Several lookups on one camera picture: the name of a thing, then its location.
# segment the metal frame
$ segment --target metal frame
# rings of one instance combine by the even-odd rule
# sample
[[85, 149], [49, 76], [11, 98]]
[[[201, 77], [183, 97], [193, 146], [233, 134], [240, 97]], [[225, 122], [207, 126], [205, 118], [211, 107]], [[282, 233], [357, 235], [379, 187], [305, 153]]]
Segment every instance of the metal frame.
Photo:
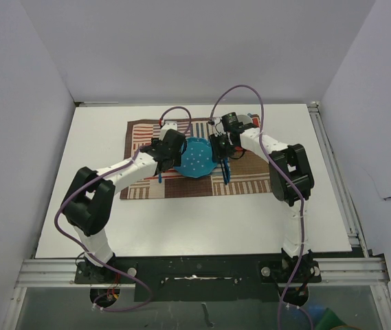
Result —
[[[322, 282], [309, 283], [309, 286], [385, 285], [389, 281], [383, 258], [315, 258], [314, 260], [319, 263]], [[76, 265], [73, 259], [24, 260], [16, 287], [108, 287], [108, 284], [75, 284], [75, 274]], [[135, 287], [134, 284], [120, 286]]]
[[[96, 104], [80, 104], [80, 107], [96, 106]], [[105, 103], [104, 106], [120, 104]], [[310, 286], [356, 286], [369, 285], [374, 297], [377, 312], [386, 330], [391, 330], [391, 299], [387, 283], [389, 281], [384, 258], [370, 257], [366, 241], [361, 230], [353, 201], [342, 179], [334, 152], [325, 132], [319, 113], [319, 102], [309, 105], [309, 113], [317, 140], [335, 190], [335, 196], [344, 220], [346, 232], [351, 245], [361, 247], [364, 258], [316, 258], [322, 275], [321, 283], [310, 283]], [[19, 277], [16, 281], [8, 313], [3, 324], [4, 330], [13, 330], [19, 319], [21, 306], [28, 287], [106, 287], [105, 285], [74, 284], [76, 273], [73, 259], [29, 259], [24, 260]], [[134, 289], [134, 285], [120, 285]]]

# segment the glass panel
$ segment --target glass panel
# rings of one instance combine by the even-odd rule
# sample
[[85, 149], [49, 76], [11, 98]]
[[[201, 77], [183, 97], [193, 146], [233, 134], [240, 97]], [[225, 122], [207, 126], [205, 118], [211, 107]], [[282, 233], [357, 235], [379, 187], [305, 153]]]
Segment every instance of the glass panel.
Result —
[[[120, 300], [117, 307], [132, 304], [133, 290], [122, 291]], [[275, 302], [206, 302], [205, 307], [202, 302], [152, 302], [134, 312], [101, 313], [91, 310], [89, 289], [29, 288], [17, 329], [277, 329]], [[304, 307], [315, 325], [329, 307], [348, 325], [382, 329], [369, 286], [310, 287]], [[282, 328], [306, 330], [309, 324], [301, 311], [283, 309]]]

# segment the black mounting plate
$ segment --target black mounting plate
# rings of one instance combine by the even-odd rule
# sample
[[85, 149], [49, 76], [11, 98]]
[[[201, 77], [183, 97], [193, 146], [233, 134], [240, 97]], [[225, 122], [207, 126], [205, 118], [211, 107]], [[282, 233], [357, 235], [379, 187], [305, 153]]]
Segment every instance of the black mounting plate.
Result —
[[[117, 257], [114, 267], [123, 272], [137, 270], [137, 278], [154, 292], [154, 301], [232, 301], [236, 299], [279, 300], [276, 282], [285, 283], [288, 271], [282, 271], [284, 254], [252, 254], [231, 256], [168, 256], [168, 257]], [[84, 272], [83, 262], [78, 264], [76, 284], [98, 284]], [[272, 276], [263, 276], [261, 269], [270, 267]], [[293, 280], [302, 283], [304, 277]], [[318, 283], [320, 276], [309, 282]], [[121, 284], [134, 283], [122, 277]], [[135, 301], [144, 301], [148, 292], [136, 285]]]

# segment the bolt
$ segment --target bolt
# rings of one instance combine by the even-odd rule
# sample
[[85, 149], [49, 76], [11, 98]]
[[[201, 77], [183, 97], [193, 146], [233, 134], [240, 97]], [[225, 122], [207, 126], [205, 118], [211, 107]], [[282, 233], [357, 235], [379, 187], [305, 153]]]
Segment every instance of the bolt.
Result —
[[269, 277], [270, 276], [270, 268], [268, 267], [263, 267], [261, 269], [261, 274], [264, 276], [264, 277]]
[[137, 275], [137, 270], [134, 267], [131, 267], [131, 268], [128, 268], [127, 273], [128, 273], [128, 275], [135, 277]]
[[313, 268], [314, 271], [314, 276], [319, 276], [320, 275], [320, 269], [318, 266], [314, 266]]

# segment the green object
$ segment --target green object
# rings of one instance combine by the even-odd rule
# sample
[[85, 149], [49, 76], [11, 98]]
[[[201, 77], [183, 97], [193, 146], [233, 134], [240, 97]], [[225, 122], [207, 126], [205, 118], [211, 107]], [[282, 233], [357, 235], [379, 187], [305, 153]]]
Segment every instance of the green object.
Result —
[[314, 327], [314, 330], [331, 330], [332, 328], [346, 325], [346, 323], [340, 320], [335, 313], [327, 308], [319, 323]]

